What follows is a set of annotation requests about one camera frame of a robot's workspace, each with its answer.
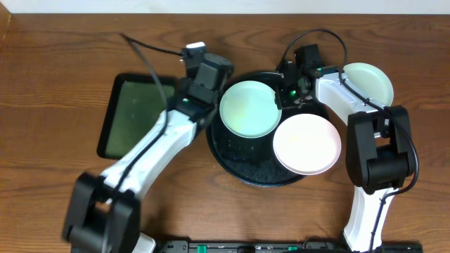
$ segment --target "wooden table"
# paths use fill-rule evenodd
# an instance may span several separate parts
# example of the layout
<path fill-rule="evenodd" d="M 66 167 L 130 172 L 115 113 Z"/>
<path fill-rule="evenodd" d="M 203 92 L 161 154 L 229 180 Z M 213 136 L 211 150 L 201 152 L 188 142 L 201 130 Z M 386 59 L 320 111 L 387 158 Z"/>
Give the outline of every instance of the wooden table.
<path fill-rule="evenodd" d="M 350 62 L 378 66 L 405 106 L 420 157 L 416 187 L 392 203 L 384 241 L 450 247 L 450 17 L 414 15 L 13 15 L 0 54 L 0 251 L 69 252 L 60 238 L 75 179 L 113 161 L 96 146 L 115 76 L 143 72 L 117 35 L 179 50 L 204 41 L 236 75 L 273 70 L 290 40 L 327 27 L 347 42 Z M 342 49 L 327 34 L 327 63 Z M 182 77 L 175 56 L 147 53 L 160 74 Z M 334 122 L 343 139 L 345 127 Z M 205 134 L 179 153 L 143 201 L 142 228 L 156 238 L 302 241 L 336 238 L 353 186 L 344 155 L 329 171 L 291 186 L 250 186 L 225 172 Z"/>

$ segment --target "black tray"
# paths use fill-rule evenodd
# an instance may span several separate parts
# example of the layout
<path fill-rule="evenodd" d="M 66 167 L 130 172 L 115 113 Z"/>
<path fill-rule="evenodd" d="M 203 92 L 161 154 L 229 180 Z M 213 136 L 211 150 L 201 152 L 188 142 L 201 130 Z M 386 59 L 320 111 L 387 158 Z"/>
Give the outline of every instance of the black tray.
<path fill-rule="evenodd" d="M 238 82 L 255 80 L 275 89 L 283 86 L 283 79 L 275 72 L 257 72 L 239 77 L 227 88 Z M 328 119 L 323 104 L 308 100 L 301 108 L 285 109 L 281 120 L 302 113 L 318 115 Z M 276 128 L 260 138 L 243 138 L 229 131 L 217 113 L 206 130 L 206 137 L 211 152 L 220 165 L 238 179 L 256 186 L 285 186 L 303 179 L 286 169 L 276 158 L 272 142 Z"/>

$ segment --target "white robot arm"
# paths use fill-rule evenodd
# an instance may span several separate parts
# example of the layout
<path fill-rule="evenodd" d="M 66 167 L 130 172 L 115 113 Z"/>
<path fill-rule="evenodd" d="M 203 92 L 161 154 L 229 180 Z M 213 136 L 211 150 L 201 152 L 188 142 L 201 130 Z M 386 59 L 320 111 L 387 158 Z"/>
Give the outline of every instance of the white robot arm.
<path fill-rule="evenodd" d="M 358 89 L 346 74 L 342 74 L 342 78 L 347 79 L 346 83 L 354 91 L 368 98 L 368 96 Z M 364 101 L 357 98 L 352 92 L 340 83 L 339 73 L 326 74 L 316 81 L 316 97 L 327 105 L 336 115 L 347 125 L 349 115 L 357 112 L 377 112 L 377 110 Z M 385 105 L 378 101 L 371 100 L 378 107 L 383 108 Z M 375 133 L 374 138 L 380 137 L 380 133 Z M 352 205 L 352 213 L 350 214 L 349 223 L 345 226 L 344 237 L 349 248 L 354 252 L 367 252 L 371 241 L 371 233 L 375 224 L 380 199 L 383 195 L 395 191 L 394 188 L 384 188 L 376 190 L 374 194 L 367 194 L 362 187 L 354 187 L 354 198 Z M 385 208 L 380 217 L 377 231 L 375 233 L 373 249 L 381 246 L 381 230 L 386 218 L 387 210 L 393 197 L 386 200 Z"/>
<path fill-rule="evenodd" d="M 169 112 L 169 123 L 165 134 L 138 160 L 128 177 L 120 187 L 121 192 L 131 190 L 138 199 L 142 199 L 150 186 L 167 166 L 172 158 L 187 145 L 191 144 L 197 131 L 197 124 L 188 115 L 177 110 Z M 114 188 L 125 168 L 162 130 L 165 112 L 161 112 L 155 126 L 121 160 L 107 168 L 100 175 L 105 177 L 104 184 Z"/>

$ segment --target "black cable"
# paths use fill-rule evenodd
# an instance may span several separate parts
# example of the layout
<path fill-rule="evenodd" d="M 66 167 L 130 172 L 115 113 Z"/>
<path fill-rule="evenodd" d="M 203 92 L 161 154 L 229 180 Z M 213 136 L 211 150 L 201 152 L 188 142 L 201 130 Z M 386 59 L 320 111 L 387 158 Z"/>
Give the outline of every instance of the black cable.
<path fill-rule="evenodd" d="M 288 54 L 288 51 L 290 49 L 290 47 L 301 37 L 303 37 L 306 34 L 309 34 L 311 32 L 326 32 L 329 33 L 331 35 L 333 35 L 336 39 L 339 40 L 339 42 L 342 44 L 342 47 L 344 49 L 344 63 L 343 66 L 345 66 L 347 64 L 347 46 L 345 46 L 345 42 L 339 37 L 339 35 L 337 35 L 334 32 L 331 32 L 328 29 L 323 29 L 323 28 L 316 28 L 316 29 L 311 29 L 311 30 L 307 30 L 306 32 L 303 32 L 302 34 L 298 35 L 297 37 L 295 37 L 295 39 L 293 39 L 290 44 L 288 45 L 288 47 L 286 48 L 286 50 L 284 51 L 283 57 L 281 57 L 280 63 L 278 64 L 278 66 L 276 66 L 276 71 L 279 73 L 281 71 L 281 66 L 283 66 L 284 64 L 284 60 L 286 58 L 286 55 Z"/>
<path fill-rule="evenodd" d="M 152 65 L 150 64 L 150 62 L 148 62 L 147 58 L 142 54 L 141 50 L 139 50 L 139 48 L 135 45 L 139 44 L 139 45 L 145 45 L 144 43 L 141 43 L 135 39 L 132 39 L 130 37 L 128 37 L 125 34 L 121 34 L 121 36 L 128 42 L 128 44 L 133 48 L 133 50 L 138 54 L 138 56 L 141 58 L 141 60 L 145 63 L 145 65 L 148 68 L 148 71 L 150 72 L 153 81 L 155 81 L 156 83 L 156 87 L 158 89 L 158 91 L 160 92 L 161 95 L 161 99 L 162 102 L 165 104 L 165 106 L 167 107 L 167 97 L 164 93 L 164 89 L 162 88 L 162 84 L 161 81 L 158 78 L 158 75 L 156 74 L 155 69 L 152 67 Z M 118 192 L 120 190 L 120 187 L 122 186 L 124 180 L 126 179 L 126 177 L 128 176 L 129 172 L 131 171 L 131 169 L 133 169 L 133 166 L 139 161 L 139 159 L 153 146 L 153 144 L 155 144 L 162 135 L 164 135 L 164 132 L 166 131 L 167 125 L 169 123 L 169 112 L 167 110 L 165 110 L 165 120 L 164 120 L 164 125 L 162 125 L 161 131 L 158 133 L 158 135 L 144 148 L 142 149 L 142 151 L 128 164 L 128 166 L 125 168 L 125 170 L 122 173 L 122 176 L 120 177 L 117 185 L 114 187 L 113 191 L 112 191 L 112 202 L 111 202 L 111 207 L 110 207 L 110 211 L 109 211 L 109 215 L 108 215 L 108 221 L 106 223 L 106 227 L 105 227 L 105 235 L 103 236 L 103 244 L 102 244 L 102 253 L 106 253 L 107 249 L 108 249 L 108 236 L 109 236 L 109 228 L 110 228 L 110 224 L 112 222 L 114 222 L 113 219 L 113 210 L 115 207 L 115 204 L 117 202 L 117 198 L 118 198 Z"/>
<path fill-rule="evenodd" d="M 309 242 L 309 241 L 311 241 L 311 239 L 321 239 L 319 236 L 311 236 L 311 237 L 308 237 L 303 243 L 302 243 L 302 249 L 306 249 L 307 248 L 307 243 Z"/>
<path fill-rule="evenodd" d="M 128 36 L 125 35 L 125 34 L 121 34 L 121 35 L 122 35 L 122 37 L 124 37 L 127 41 L 132 41 L 132 42 L 138 44 L 139 46 L 143 46 L 143 47 L 145 47 L 145 48 L 153 49 L 153 50 L 156 50 L 156 51 L 161 52 L 161 53 L 170 53 L 170 54 L 173 54 L 173 55 L 176 55 L 176 56 L 183 56 L 183 54 L 182 54 L 181 52 L 176 52 L 176 51 L 172 51 L 172 50 L 169 50 L 169 49 L 158 48 L 158 47 L 156 47 L 156 46 L 147 45 L 147 44 L 145 44 L 145 43 L 143 43 L 143 42 L 140 42 L 140 41 L 135 40 L 135 39 L 133 39 L 133 38 L 131 38 L 131 37 L 128 37 Z"/>
<path fill-rule="evenodd" d="M 327 33 L 333 35 L 337 40 L 339 40 L 339 42 L 342 44 L 342 47 L 343 47 L 343 49 L 344 49 L 344 63 L 343 63 L 343 66 L 342 66 L 342 67 L 344 67 L 344 66 L 347 64 L 347 46 L 345 45 L 345 42 L 344 42 L 344 41 L 339 37 L 339 35 L 337 35 L 336 33 L 331 32 L 330 30 L 327 30 L 327 29 L 318 28 L 318 29 L 312 29 L 312 30 L 308 30 L 308 31 L 306 31 L 306 32 L 303 32 L 302 34 L 300 34 L 300 35 L 298 35 L 297 37 L 295 37 L 295 39 L 293 39 L 292 42 L 290 42 L 289 46 L 286 48 L 286 50 L 285 50 L 285 52 L 284 52 L 284 54 L 283 54 L 283 57 L 281 58 L 280 63 L 279 63 L 278 66 L 276 67 L 276 71 L 277 71 L 277 72 L 280 72 L 280 68 L 281 68 L 281 66 L 284 64 L 284 60 L 285 60 L 286 54 L 288 53 L 290 47 L 291 47 L 298 39 L 300 39 L 301 37 L 303 37 L 303 36 L 306 35 L 306 34 L 309 34 L 310 32 L 327 32 Z M 417 182 L 418 175 L 419 175 L 419 160 L 418 160 L 418 156 L 417 156 L 417 150 L 416 150 L 416 147 L 414 146 L 413 140 L 412 140 L 411 137 L 409 136 L 409 133 L 405 130 L 405 128 L 404 128 L 401 124 L 398 123 L 398 121 L 397 121 L 395 118 L 393 118 L 393 116 L 392 116 L 392 115 L 390 114 L 390 112 L 389 112 L 389 108 L 382 109 L 382 108 L 378 107 L 377 105 L 373 104 L 373 103 L 371 102 L 370 98 L 364 98 L 361 94 L 357 93 L 354 89 L 352 89 L 352 88 L 350 88 L 350 87 L 348 86 L 348 84 L 345 82 L 345 79 L 342 78 L 343 70 L 338 70 L 338 72 L 339 72 L 339 80 L 340 80 L 340 83 L 341 83 L 342 85 L 344 85 L 344 87 L 345 87 L 346 89 L 348 89 L 350 92 L 352 92 L 357 98 L 361 99 L 365 104 L 367 104 L 367 105 L 371 106 L 372 108 L 375 108 L 375 109 L 378 110 L 379 112 L 383 113 L 384 116 L 385 116 L 386 118 L 388 118 L 390 121 L 392 121 L 392 123 L 400 130 L 400 132 L 402 132 L 403 135 L 405 135 L 406 140 L 407 140 L 407 142 L 408 142 L 408 146 L 409 146 L 409 148 L 411 149 L 411 151 L 412 151 L 412 153 L 413 153 L 414 163 L 416 164 L 416 168 L 415 168 L 415 170 L 414 170 L 413 179 L 412 179 L 411 182 L 407 185 L 407 187 L 405 187 L 405 188 L 403 188 L 403 189 L 401 189 L 401 190 L 398 190 L 398 191 L 396 191 L 396 192 L 392 192 L 392 193 L 385 194 L 385 195 L 382 196 L 382 198 L 380 199 L 380 201 L 381 201 L 381 203 L 380 203 L 380 208 L 378 209 L 377 217 L 376 217 L 375 223 L 374 223 L 374 225 L 373 225 L 373 231 L 372 231 L 372 233 L 371 233 L 371 243 L 370 243 L 370 248 L 369 248 L 369 252 L 371 253 L 371 252 L 373 251 L 373 249 L 372 249 L 372 247 L 373 247 L 373 240 L 374 240 L 374 238 L 375 238 L 375 233 L 376 233 L 376 231 L 377 231 L 378 223 L 380 222 L 380 217 L 381 217 L 381 213 L 383 212 L 383 207 L 384 207 L 384 205 L 386 204 L 386 199 L 387 199 L 388 197 L 392 197 L 392 196 L 395 196 L 395 195 L 399 195 L 399 194 L 405 193 L 405 192 L 409 191 L 410 189 L 412 189 L 412 187 L 414 187 L 414 185 L 415 185 L 416 182 Z"/>

